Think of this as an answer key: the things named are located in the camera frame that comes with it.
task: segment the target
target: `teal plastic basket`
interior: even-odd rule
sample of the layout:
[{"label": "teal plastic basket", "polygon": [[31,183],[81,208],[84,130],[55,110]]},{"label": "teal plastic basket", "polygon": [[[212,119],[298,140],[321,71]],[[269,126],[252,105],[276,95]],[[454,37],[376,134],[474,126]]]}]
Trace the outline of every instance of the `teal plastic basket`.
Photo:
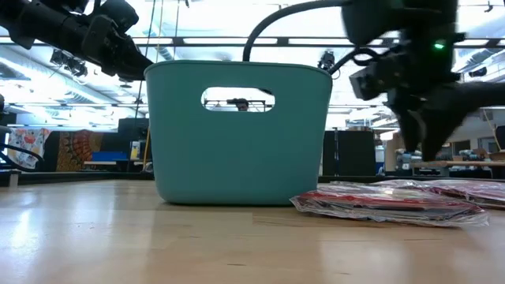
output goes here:
[{"label": "teal plastic basket", "polygon": [[[316,188],[331,77],[291,64],[172,61],[145,71],[159,195],[176,204],[285,205]],[[210,87],[271,91],[268,112],[202,106]]]}]

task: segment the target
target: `table surface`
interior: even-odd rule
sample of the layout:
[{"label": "table surface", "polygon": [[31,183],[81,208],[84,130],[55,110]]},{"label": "table surface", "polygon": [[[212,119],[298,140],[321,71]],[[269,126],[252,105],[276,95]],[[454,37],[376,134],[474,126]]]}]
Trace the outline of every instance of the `table surface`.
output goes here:
[{"label": "table surface", "polygon": [[505,162],[484,161],[435,161],[435,162],[412,162],[412,167],[446,167],[446,166],[505,166]]},{"label": "table surface", "polygon": [[0,189],[1,283],[500,283],[505,212],[443,229],[177,207],[153,181]]},{"label": "table surface", "polygon": [[[127,161],[102,161],[102,162],[95,162],[95,161],[84,161],[85,166],[115,166],[118,164],[118,162],[127,162]],[[141,162],[139,160],[132,160],[133,165],[139,166],[143,165],[144,162]]]}]

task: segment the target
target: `person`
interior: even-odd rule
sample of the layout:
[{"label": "person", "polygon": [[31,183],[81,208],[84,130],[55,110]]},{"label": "person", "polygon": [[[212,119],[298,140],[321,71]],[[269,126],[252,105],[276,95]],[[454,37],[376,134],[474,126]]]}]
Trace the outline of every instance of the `person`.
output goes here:
[{"label": "person", "polygon": [[238,111],[249,111],[249,102],[247,99],[235,99],[235,106]]}]

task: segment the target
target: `red plastic bag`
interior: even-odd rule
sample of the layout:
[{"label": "red plastic bag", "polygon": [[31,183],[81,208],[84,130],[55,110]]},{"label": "red plastic bag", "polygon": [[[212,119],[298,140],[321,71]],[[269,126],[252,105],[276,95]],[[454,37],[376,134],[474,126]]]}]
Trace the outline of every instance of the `red plastic bag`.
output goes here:
[{"label": "red plastic bag", "polygon": [[480,207],[505,209],[505,183],[494,181],[391,180],[372,183],[374,186],[393,186],[401,189],[420,189],[445,196],[468,200]]},{"label": "red plastic bag", "polygon": [[422,226],[487,226],[488,213],[478,206],[417,189],[342,183],[291,198],[302,212],[339,218],[404,222]]}]

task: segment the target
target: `patterned fabric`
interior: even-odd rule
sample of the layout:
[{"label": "patterned fabric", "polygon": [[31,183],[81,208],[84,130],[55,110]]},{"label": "patterned fabric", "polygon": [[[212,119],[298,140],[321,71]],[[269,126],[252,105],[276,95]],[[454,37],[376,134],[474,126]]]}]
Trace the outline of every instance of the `patterned fabric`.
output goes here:
[{"label": "patterned fabric", "polygon": [[[51,134],[48,129],[16,129],[9,134],[9,145],[32,151],[43,157],[44,143]],[[13,162],[28,169],[35,169],[37,159],[32,155],[9,149],[7,155]]]},{"label": "patterned fabric", "polygon": [[92,160],[92,152],[100,151],[103,133],[88,130],[61,132],[56,171],[78,171]]}]

